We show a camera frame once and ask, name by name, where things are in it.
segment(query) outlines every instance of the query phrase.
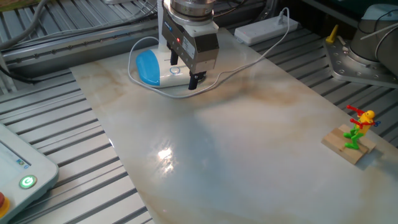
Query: white table surface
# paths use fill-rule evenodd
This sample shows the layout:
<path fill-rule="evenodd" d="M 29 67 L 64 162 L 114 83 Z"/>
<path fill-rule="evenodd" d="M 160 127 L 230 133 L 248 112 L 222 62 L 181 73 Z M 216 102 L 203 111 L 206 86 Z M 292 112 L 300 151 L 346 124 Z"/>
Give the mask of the white table surface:
<path fill-rule="evenodd" d="M 226 30 L 218 39 L 198 89 L 259 56 Z M 356 166 L 328 149 L 322 138 L 350 117 L 270 61 L 171 100 L 131 83 L 127 59 L 72 72 L 156 223 L 397 222 L 397 149 L 372 132 Z"/>

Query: metal grating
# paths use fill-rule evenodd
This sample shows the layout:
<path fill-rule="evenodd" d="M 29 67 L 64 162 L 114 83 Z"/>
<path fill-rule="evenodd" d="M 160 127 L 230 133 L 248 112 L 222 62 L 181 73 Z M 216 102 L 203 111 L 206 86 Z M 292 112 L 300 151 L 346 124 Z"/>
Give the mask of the metal grating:
<path fill-rule="evenodd" d="M 279 39 L 276 37 L 253 45 L 252 49 L 263 54 Z M 371 130 L 398 147 L 398 89 L 333 78 L 323 41 L 320 36 L 301 28 L 289 33 L 267 58 L 354 118 L 355 112 L 346 109 L 347 105 L 373 110 L 381 125 L 371 127 Z"/>
<path fill-rule="evenodd" d="M 279 38 L 252 48 L 264 53 Z M 322 41 L 300 28 L 267 58 L 343 110 L 374 110 L 373 131 L 398 147 L 398 90 L 334 79 Z M 0 122 L 60 166 L 56 186 L 11 223 L 153 223 L 73 75 L 48 77 L 0 96 Z"/>
<path fill-rule="evenodd" d="M 40 24 L 25 39 L 55 34 L 68 34 L 67 31 L 117 25 L 139 18 L 151 9 L 156 11 L 155 0 L 134 0 L 127 3 L 107 5 L 100 0 L 51 0 L 45 5 Z M 0 39 L 2 42 L 19 35 L 32 21 L 37 5 L 0 13 Z"/>
<path fill-rule="evenodd" d="M 151 217 L 70 71 L 0 96 L 0 122 L 56 162 L 59 180 L 10 223 L 145 223 Z"/>

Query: metal plate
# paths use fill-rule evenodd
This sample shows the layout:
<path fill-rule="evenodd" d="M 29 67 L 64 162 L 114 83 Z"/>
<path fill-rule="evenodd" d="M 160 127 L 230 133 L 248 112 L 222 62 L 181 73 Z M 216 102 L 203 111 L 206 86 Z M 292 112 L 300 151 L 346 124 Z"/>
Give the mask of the metal plate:
<path fill-rule="evenodd" d="M 357 62 L 354 57 L 358 56 L 351 50 L 344 51 L 343 45 L 338 40 L 334 44 L 326 42 L 323 44 L 333 77 L 343 81 L 398 88 L 397 77 L 382 64 L 365 59 L 362 59 L 364 62 Z"/>

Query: white device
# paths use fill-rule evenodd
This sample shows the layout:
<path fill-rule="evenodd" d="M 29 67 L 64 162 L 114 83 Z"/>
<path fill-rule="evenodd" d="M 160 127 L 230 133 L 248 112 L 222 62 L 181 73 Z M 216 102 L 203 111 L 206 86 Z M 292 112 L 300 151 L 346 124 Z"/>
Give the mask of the white device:
<path fill-rule="evenodd" d="M 255 22 L 246 26 L 239 27 L 235 30 L 235 38 L 242 43 L 250 46 L 263 42 L 265 40 L 277 37 L 287 31 L 287 17 L 273 17 L 264 21 Z M 289 19 L 290 29 L 292 32 L 297 29 L 298 22 Z"/>
<path fill-rule="evenodd" d="M 139 78 L 154 88 L 189 84 L 188 67 L 179 58 L 176 65 L 170 65 L 170 51 L 150 49 L 136 58 Z"/>
<path fill-rule="evenodd" d="M 58 166 L 0 124 L 0 224 L 41 197 L 58 180 Z"/>

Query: yellow toy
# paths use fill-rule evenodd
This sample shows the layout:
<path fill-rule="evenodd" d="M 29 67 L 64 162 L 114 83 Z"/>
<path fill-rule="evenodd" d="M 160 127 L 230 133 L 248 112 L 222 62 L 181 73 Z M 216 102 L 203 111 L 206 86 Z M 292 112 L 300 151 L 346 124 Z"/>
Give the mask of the yellow toy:
<path fill-rule="evenodd" d="M 365 136 L 369 128 L 374 125 L 375 127 L 379 126 L 380 122 L 374 122 L 373 118 L 375 116 L 374 112 L 369 110 L 367 112 L 361 111 L 360 109 L 357 109 L 355 107 L 352 107 L 350 105 L 347 106 L 348 109 L 353 110 L 357 112 L 359 120 L 355 121 L 353 118 L 350 119 L 352 123 L 354 123 L 354 128 L 351 129 L 349 133 L 344 133 L 344 137 L 346 138 L 351 138 L 353 141 L 352 143 L 346 143 L 345 146 L 350 148 L 350 149 L 359 149 L 358 144 L 356 141 L 362 137 Z"/>

